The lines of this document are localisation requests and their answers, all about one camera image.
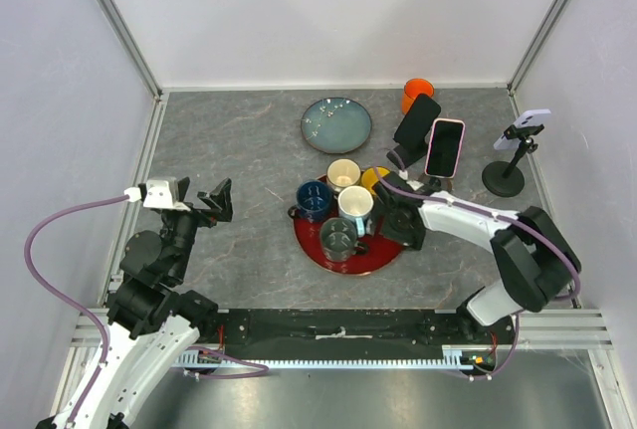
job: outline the cup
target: cup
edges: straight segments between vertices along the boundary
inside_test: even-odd
[[[356,185],[360,180],[360,167],[353,160],[341,158],[332,162],[327,168],[327,185],[334,193]]]
[[[373,206],[374,199],[366,188],[347,187],[338,195],[338,215],[355,225],[358,237],[365,234],[365,220]]]
[[[354,224],[344,218],[330,218],[320,227],[320,247],[332,262],[344,262],[352,255],[364,255],[369,251],[366,243],[356,239]]]
[[[291,218],[305,218],[311,223],[322,222],[329,214],[333,194],[318,180],[310,180],[297,189],[297,204],[290,207]]]
[[[411,105],[414,104],[416,98],[421,94],[426,94],[430,98],[434,97],[434,87],[429,81],[425,81],[424,79],[410,79],[407,81],[402,95],[402,113],[408,113],[411,109]]]
[[[376,167],[378,169],[378,173],[381,177],[388,175],[390,170],[385,167]],[[369,193],[372,195],[376,195],[373,187],[378,183],[378,177],[376,177],[376,172],[374,172],[374,167],[368,168],[364,172],[362,172],[362,177],[360,177],[360,185],[369,190]]]

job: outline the phone screen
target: phone screen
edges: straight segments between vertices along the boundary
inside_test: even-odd
[[[451,178],[456,173],[465,125],[459,120],[437,119],[429,140],[425,173]]]

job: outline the white wall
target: white wall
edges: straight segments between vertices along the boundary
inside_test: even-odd
[[[637,0],[572,0],[520,89],[553,120],[537,157],[637,395]]]
[[[0,414],[46,417],[77,314],[29,276],[24,240],[44,217],[121,194],[152,99],[96,0],[0,0]],[[36,239],[45,278],[94,305],[123,205]]]
[[[504,83],[551,0],[115,0],[166,87]]]

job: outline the blue plate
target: blue plate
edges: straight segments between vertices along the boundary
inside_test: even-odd
[[[352,152],[369,138],[371,116],[351,99],[321,99],[303,114],[301,132],[308,144],[321,152]]]

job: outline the orange cup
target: orange cup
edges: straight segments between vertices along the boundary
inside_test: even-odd
[[[434,87],[429,81],[424,79],[410,79],[407,81],[402,95],[402,113],[408,113],[411,105],[421,94],[426,94],[430,98],[434,97]]]

